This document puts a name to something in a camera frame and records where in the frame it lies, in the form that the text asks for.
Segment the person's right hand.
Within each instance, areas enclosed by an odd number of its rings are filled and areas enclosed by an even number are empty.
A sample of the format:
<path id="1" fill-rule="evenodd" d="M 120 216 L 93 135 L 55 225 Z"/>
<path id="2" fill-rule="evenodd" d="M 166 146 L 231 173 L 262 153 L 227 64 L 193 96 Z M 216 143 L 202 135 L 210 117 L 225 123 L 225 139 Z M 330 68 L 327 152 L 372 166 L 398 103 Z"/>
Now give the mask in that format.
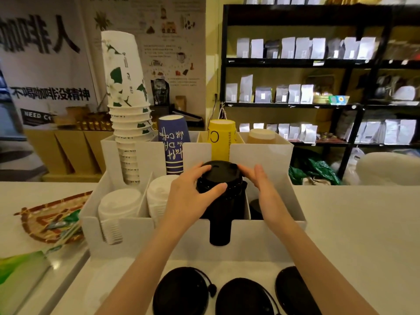
<path id="1" fill-rule="evenodd" d="M 291 226 L 294 220 L 261 165 L 259 174 L 260 210 L 270 230 L 279 235 L 286 230 L 286 227 Z"/>

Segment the tall stack of black lids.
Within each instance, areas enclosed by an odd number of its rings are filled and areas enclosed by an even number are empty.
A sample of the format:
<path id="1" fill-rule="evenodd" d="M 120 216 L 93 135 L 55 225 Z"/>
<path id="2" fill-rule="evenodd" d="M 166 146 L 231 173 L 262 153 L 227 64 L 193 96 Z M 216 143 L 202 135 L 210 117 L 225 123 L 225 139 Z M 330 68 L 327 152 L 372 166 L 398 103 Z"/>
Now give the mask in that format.
<path id="1" fill-rule="evenodd" d="M 196 189 L 199 193 L 205 193 L 221 183 L 227 184 L 224 193 L 207 207 L 201 217 L 210 222 L 210 243 L 222 247 L 230 242 L 232 221 L 245 217 L 247 182 L 237 164 L 214 160 L 204 165 L 211 165 L 211 170 L 198 178 Z"/>

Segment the stack of brown paper cups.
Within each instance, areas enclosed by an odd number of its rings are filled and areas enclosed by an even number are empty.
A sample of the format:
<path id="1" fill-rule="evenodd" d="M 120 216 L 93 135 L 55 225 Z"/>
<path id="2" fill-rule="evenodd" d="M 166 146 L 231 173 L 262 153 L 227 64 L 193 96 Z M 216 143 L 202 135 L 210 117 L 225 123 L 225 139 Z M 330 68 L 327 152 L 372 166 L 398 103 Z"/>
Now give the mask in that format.
<path id="1" fill-rule="evenodd" d="M 269 129 L 253 128 L 249 131 L 247 144 L 275 144 L 278 134 Z"/>

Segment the stack of yellow paper cups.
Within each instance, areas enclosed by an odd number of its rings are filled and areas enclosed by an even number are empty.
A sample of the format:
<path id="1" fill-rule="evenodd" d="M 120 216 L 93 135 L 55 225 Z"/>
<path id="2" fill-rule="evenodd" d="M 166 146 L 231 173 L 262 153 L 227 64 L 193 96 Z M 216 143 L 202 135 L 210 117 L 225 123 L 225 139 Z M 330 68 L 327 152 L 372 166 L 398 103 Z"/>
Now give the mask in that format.
<path id="1" fill-rule="evenodd" d="M 232 120 L 210 120 L 207 128 L 207 143 L 211 144 L 212 161 L 229 161 L 230 147 L 235 144 L 236 123 Z"/>

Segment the stack of blue paper cups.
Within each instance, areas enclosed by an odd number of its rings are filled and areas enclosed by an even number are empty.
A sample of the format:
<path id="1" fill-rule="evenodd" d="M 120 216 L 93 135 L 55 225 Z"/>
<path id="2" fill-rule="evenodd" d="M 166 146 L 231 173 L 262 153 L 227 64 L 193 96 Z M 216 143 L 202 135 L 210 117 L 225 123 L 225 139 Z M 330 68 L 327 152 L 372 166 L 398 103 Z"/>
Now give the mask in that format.
<path id="1" fill-rule="evenodd" d="M 167 175 L 184 171 L 183 144 L 190 143 L 186 120 L 182 115 L 166 115 L 158 119 L 158 140 L 164 144 Z"/>

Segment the white cup organizer box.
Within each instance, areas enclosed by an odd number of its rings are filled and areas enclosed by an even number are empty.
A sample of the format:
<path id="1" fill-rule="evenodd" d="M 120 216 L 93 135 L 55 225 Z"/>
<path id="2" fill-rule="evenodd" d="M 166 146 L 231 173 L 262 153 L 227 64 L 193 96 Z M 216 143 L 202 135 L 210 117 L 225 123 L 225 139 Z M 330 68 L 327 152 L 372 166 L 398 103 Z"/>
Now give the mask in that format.
<path id="1" fill-rule="evenodd" d="M 248 133 L 239 133 L 240 143 L 230 147 L 230 161 L 253 167 L 261 164 L 281 195 L 290 215 L 302 229 L 306 218 L 293 190 L 288 175 L 293 144 L 276 134 L 275 144 L 248 144 Z M 139 183 L 127 185 L 123 180 L 120 153 L 114 136 L 101 141 L 106 171 L 97 184 L 79 217 L 91 257 L 117 259 L 135 257 L 149 242 L 155 230 L 155 223 L 149 215 L 145 192 L 150 183 L 160 176 L 166 176 L 165 147 L 162 142 L 137 142 L 135 156 L 139 167 Z M 105 232 L 98 219 L 98 206 L 108 193 L 126 188 L 135 188 L 142 193 L 139 209 L 134 217 L 117 220 L 117 233 L 122 239 L 116 244 L 105 241 Z M 209 261 L 260 261 L 277 262 L 286 259 L 286 249 L 262 220 L 249 219 L 249 200 L 258 197 L 258 190 L 248 182 L 244 219 L 234 220 L 231 225 L 230 242 L 222 247 L 213 246 L 210 239 L 210 223 L 199 219 L 181 238 L 171 254 L 175 260 Z"/>

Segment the green plastic bag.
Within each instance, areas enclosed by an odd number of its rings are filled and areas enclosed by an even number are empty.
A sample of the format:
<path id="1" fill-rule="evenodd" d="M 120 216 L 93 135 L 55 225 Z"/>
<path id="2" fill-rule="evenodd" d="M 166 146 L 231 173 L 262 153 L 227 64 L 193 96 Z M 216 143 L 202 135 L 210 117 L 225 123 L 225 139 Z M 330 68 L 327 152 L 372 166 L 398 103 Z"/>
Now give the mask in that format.
<path id="1" fill-rule="evenodd" d="M 340 186 L 342 181 L 333 169 L 323 160 L 317 158 L 300 158 L 289 166 L 289 178 L 294 185 L 326 184 Z"/>

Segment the white plastic bag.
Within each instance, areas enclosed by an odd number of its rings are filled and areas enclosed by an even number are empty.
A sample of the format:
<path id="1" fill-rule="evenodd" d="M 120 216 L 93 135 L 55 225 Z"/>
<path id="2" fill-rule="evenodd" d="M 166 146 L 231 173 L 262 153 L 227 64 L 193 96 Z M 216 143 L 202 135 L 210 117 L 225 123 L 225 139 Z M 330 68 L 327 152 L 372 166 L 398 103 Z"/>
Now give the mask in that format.
<path id="1" fill-rule="evenodd" d="M 333 148 L 328 156 L 328 164 L 338 174 L 342 158 L 344 155 L 343 148 Z M 356 165 L 360 158 L 364 157 L 365 153 L 360 148 L 353 148 L 347 163 L 342 182 L 344 185 L 359 185 L 360 179 L 356 173 Z"/>

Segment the single black cup lid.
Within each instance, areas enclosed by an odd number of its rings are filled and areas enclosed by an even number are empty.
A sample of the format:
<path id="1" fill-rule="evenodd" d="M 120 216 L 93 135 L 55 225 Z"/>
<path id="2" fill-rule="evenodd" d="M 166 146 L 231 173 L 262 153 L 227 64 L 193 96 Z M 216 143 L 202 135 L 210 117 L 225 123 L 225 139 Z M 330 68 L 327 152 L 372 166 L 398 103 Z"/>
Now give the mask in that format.
<path id="1" fill-rule="evenodd" d="M 296 266 L 279 272 L 275 280 L 278 302 L 287 315 L 322 315 Z"/>
<path id="2" fill-rule="evenodd" d="M 169 271 L 152 300 L 153 315 L 205 315 L 217 287 L 201 270 L 184 266 Z"/>
<path id="3" fill-rule="evenodd" d="M 281 312 L 262 285 L 247 278 L 234 278 L 219 290 L 215 315 L 281 315 Z"/>

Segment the row of gold packets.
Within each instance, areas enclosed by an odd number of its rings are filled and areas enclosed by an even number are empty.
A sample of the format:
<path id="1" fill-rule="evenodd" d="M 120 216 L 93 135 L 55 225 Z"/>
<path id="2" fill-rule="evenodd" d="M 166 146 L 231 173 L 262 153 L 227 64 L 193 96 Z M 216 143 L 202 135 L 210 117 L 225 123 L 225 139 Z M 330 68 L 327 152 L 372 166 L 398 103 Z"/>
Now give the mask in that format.
<path id="1" fill-rule="evenodd" d="M 111 122 L 94 120 L 77 121 L 76 129 L 80 131 L 113 131 Z"/>

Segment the stack of white green-print cups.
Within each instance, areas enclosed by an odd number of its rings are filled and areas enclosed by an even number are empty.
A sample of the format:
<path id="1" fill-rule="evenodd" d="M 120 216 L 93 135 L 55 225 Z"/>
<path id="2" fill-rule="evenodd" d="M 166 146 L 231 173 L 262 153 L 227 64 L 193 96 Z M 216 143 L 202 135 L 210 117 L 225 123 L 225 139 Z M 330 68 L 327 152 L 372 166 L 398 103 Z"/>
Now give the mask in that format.
<path id="1" fill-rule="evenodd" d="M 108 110 L 123 180 L 138 185 L 135 143 L 151 141 L 154 130 L 137 43 L 130 33 L 102 31 L 101 45 Z"/>

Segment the cardboard display stand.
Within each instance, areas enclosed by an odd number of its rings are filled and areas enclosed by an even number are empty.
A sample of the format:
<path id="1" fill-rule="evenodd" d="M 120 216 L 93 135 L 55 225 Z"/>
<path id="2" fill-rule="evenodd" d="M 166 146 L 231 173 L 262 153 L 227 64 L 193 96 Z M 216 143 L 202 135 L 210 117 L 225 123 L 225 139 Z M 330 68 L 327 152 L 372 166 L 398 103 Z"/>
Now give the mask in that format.
<path id="1" fill-rule="evenodd" d="M 112 131 L 25 129 L 24 133 L 48 170 L 42 182 L 97 183 L 106 171 L 101 141 Z"/>

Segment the green sachets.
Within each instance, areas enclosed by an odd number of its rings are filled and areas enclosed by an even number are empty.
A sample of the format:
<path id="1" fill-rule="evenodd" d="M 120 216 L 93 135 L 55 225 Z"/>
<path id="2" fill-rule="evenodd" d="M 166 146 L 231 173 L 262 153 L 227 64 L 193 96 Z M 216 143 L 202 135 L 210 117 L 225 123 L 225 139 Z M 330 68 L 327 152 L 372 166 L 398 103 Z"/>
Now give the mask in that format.
<path id="1" fill-rule="evenodd" d="M 50 222 L 44 231 L 52 232 L 52 235 L 55 236 L 57 241 L 65 238 L 76 227 L 77 223 L 79 223 L 80 212 L 81 209 L 79 208 L 67 216 L 61 217 L 58 221 Z"/>

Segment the illustrated white poster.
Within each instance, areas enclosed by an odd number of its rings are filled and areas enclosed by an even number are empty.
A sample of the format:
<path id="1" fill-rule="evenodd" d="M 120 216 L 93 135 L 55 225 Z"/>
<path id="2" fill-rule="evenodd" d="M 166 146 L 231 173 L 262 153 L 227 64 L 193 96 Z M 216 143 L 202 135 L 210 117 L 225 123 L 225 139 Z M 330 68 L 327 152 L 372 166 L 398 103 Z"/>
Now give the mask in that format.
<path id="1" fill-rule="evenodd" d="M 206 114 L 206 0 L 77 0 L 98 92 L 106 94 L 101 32 L 135 36 L 147 92 L 165 79 L 170 102 L 186 98 L 186 112 Z"/>

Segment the white poster with black characters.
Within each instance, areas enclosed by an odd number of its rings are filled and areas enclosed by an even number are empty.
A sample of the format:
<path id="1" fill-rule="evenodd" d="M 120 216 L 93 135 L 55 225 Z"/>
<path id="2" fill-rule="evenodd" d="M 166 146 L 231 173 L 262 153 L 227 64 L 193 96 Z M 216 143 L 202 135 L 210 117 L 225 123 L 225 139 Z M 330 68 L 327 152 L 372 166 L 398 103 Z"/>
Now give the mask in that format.
<path id="1" fill-rule="evenodd" d="M 0 0 L 0 69 L 21 123 L 21 108 L 52 116 L 97 110 L 76 0 Z"/>

